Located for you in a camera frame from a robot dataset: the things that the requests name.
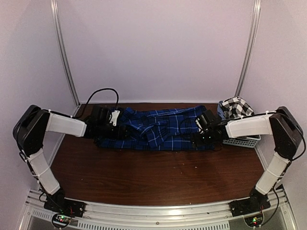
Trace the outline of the small blue gingham shirt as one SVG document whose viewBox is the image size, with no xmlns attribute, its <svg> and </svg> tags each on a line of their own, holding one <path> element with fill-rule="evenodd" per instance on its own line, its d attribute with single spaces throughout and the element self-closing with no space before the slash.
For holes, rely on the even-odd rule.
<svg viewBox="0 0 307 230">
<path fill-rule="evenodd" d="M 225 120 L 226 117 L 224 115 L 224 111 L 222 110 L 222 102 L 223 101 L 220 101 L 217 105 L 217 114 L 218 114 L 218 116 L 220 117 L 221 120 Z"/>
</svg>

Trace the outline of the black white checked shirt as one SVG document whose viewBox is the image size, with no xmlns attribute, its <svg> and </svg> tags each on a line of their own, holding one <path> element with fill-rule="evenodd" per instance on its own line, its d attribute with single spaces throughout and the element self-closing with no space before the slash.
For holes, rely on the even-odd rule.
<svg viewBox="0 0 307 230">
<path fill-rule="evenodd" d="M 220 101 L 219 106 L 226 119 L 241 118 L 255 114 L 252 107 L 239 96 Z"/>
</svg>

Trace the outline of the light blue plastic basket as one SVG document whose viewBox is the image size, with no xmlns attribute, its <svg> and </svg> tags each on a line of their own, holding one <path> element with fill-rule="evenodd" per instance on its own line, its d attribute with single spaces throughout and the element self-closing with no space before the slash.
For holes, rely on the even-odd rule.
<svg viewBox="0 0 307 230">
<path fill-rule="evenodd" d="M 225 139 L 223 140 L 223 144 L 254 149 L 260 140 L 261 140 L 261 136 L 259 135 L 246 136 L 246 137 Z"/>
</svg>

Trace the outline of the blue plaid long sleeve shirt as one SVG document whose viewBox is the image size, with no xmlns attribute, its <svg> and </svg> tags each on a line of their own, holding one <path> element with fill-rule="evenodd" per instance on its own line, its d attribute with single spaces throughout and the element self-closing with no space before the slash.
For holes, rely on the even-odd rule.
<svg viewBox="0 0 307 230">
<path fill-rule="evenodd" d="M 130 107 L 120 110 L 118 124 L 127 127 L 129 136 L 123 140 L 98 137 L 95 140 L 98 147 L 153 151 L 214 149 L 213 144 L 194 148 L 191 143 L 191 134 L 199 131 L 195 119 L 206 111 L 203 105 L 151 111 Z"/>
</svg>

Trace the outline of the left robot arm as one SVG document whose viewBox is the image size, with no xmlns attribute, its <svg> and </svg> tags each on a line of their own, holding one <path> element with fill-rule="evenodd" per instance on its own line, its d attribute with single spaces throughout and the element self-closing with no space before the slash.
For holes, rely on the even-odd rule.
<svg viewBox="0 0 307 230">
<path fill-rule="evenodd" d="M 72 116 L 32 104 L 13 128 L 12 135 L 21 157 L 43 191 L 52 196 L 50 204 L 59 213 L 69 209 L 69 202 L 61 196 L 61 185 L 46 159 L 46 138 L 55 133 L 93 140 L 124 140 L 128 137 L 128 129 L 119 121 L 121 114 L 119 109 L 94 106 L 87 116 Z"/>
</svg>

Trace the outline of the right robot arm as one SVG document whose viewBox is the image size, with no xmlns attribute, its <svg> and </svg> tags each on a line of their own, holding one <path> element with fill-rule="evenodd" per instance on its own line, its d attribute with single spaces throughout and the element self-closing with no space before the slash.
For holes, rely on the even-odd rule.
<svg viewBox="0 0 307 230">
<path fill-rule="evenodd" d="M 215 144 L 227 139 L 250 136 L 268 136 L 273 141 L 273 156 L 262 176 L 251 190 L 252 197 L 246 200 L 249 211 L 257 211 L 264 204 L 265 195 L 284 176 L 301 144 L 304 133 L 297 120 L 286 106 L 262 114 L 219 120 L 210 110 L 195 119 L 198 131 L 190 135 L 194 147 Z"/>
</svg>

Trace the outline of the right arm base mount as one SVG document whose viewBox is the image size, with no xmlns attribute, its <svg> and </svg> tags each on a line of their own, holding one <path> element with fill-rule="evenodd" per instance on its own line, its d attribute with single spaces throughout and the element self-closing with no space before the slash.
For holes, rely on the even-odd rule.
<svg viewBox="0 0 307 230">
<path fill-rule="evenodd" d="M 230 211 L 233 217 L 260 212 L 268 209 L 271 204 L 267 194 L 260 193 L 255 187 L 249 193 L 248 198 L 234 200 L 229 203 Z"/>
</svg>

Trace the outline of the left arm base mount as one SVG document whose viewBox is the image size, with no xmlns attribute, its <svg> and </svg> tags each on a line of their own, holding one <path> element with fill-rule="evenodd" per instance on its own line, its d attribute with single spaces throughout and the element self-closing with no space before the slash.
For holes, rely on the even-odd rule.
<svg viewBox="0 0 307 230">
<path fill-rule="evenodd" d="M 53 195 L 47 193 L 43 189 L 46 195 L 46 200 L 44 203 L 44 209 L 61 213 L 70 217 L 83 217 L 85 203 L 81 201 L 75 201 L 72 199 L 67 199 L 65 197 L 65 192 L 62 187 Z"/>
</svg>

